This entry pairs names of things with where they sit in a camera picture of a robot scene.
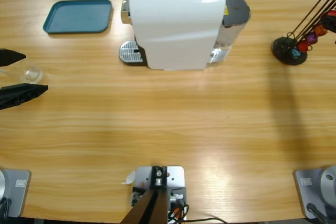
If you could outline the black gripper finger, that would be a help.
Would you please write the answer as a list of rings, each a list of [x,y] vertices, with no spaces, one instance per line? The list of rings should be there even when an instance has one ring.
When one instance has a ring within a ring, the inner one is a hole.
[[[26,58],[25,54],[9,49],[0,49],[0,66],[7,67]]]
[[[37,98],[48,89],[48,85],[29,83],[1,87],[1,110],[18,106]]]

